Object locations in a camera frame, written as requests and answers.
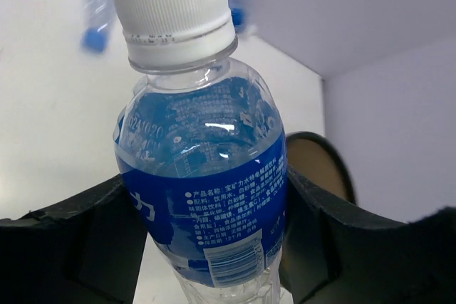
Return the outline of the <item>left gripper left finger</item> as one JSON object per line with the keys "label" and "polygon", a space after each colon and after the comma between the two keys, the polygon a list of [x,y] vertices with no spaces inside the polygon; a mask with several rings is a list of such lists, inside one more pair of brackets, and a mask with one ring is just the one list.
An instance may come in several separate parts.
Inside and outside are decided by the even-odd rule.
{"label": "left gripper left finger", "polygon": [[132,303],[147,231],[120,176],[1,220],[2,303]]}

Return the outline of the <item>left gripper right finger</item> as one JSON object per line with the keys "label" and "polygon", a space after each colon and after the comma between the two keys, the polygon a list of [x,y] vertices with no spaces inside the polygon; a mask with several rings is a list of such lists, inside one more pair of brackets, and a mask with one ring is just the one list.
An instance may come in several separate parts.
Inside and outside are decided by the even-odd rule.
{"label": "left gripper right finger", "polygon": [[411,223],[370,213],[288,170],[279,269],[295,303],[453,303],[455,210]]}

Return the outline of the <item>blue label bottle front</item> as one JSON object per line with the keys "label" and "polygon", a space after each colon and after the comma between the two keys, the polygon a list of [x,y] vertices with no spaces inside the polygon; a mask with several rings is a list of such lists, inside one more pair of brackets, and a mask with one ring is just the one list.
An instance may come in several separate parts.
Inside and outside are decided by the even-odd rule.
{"label": "blue label bottle front", "polygon": [[143,74],[113,134],[135,208],[189,303],[278,303],[284,126],[233,58],[229,0],[113,0]]}

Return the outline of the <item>small blue cap bottle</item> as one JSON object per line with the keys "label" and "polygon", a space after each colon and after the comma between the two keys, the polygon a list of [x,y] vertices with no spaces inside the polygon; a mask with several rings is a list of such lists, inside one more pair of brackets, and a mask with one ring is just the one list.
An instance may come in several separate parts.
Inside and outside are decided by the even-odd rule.
{"label": "small blue cap bottle", "polygon": [[249,14],[246,9],[242,7],[232,7],[230,11],[237,35],[252,36],[256,33],[257,27],[249,20]]}

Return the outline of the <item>crushed blue cap bottle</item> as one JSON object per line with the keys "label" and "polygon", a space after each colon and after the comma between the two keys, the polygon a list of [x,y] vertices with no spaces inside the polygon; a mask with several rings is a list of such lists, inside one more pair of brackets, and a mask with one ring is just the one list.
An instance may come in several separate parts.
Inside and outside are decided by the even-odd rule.
{"label": "crushed blue cap bottle", "polygon": [[93,53],[102,53],[108,45],[110,27],[115,19],[113,0],[86,0],[85,31],[81,45]]}

